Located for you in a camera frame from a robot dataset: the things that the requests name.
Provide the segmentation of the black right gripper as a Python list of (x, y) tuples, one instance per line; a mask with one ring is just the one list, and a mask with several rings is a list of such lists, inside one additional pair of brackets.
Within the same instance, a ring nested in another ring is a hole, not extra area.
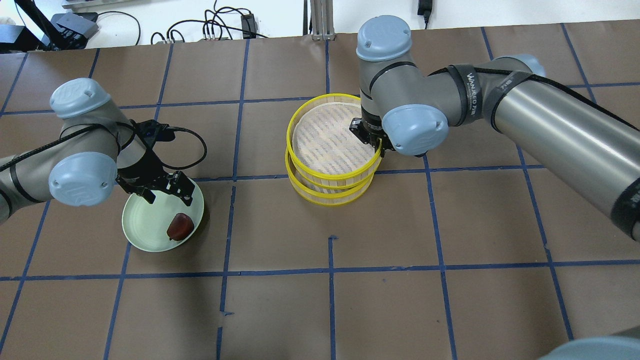
[(374, 148), (375, 155), (384, 157), (387, 151), (395, 151), (395, 148), (382, 128), (375, 129), (375, 126), (365, 121), (363, 118), (354, 117), (350, 121), (349, 131), (362, 144), (370, 145)]

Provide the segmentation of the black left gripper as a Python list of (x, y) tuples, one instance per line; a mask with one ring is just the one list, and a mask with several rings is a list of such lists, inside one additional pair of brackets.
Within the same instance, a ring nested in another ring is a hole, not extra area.
[(181, 170), (170, 174), (164, 172), (157, 177), (144, 180), (141, 180), (141, 178), (137, 180), (127, 179), (118, 173), (116, 183), (127, 194), (142, 197), (150, 205), (156, 200), (156, 195), (153, 191), (175, 196), (179, 198), (186, 207), (190, 207), (194, 200), (194, 182)]

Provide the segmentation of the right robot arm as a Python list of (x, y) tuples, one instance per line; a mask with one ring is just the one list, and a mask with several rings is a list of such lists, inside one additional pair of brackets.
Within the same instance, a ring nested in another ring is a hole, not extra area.
[(546, 77), (533, 55), (450, 64), (423, 75), (409, 25), (384, 14), (358, 31), (361, 117), (349, 126), (375, 150), (423, 157), (452, 127), (484, 119), (639, 240), (639, 130)]

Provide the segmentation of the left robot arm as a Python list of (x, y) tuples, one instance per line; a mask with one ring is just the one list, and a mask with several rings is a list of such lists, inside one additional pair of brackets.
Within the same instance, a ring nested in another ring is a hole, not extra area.
[(89, 78), (62, 84), (49, 103), (62, 120), (58, 139), (1, 159), (2, 222), (51, 199), (94, 207), (111, 196), (115, 185), (149, 204), (162, 192), (192, 205), (195, 185), (184, 168), (165, 164), (153, 150), (156, 142), (173, 141), (179, 127), (128, 118)]

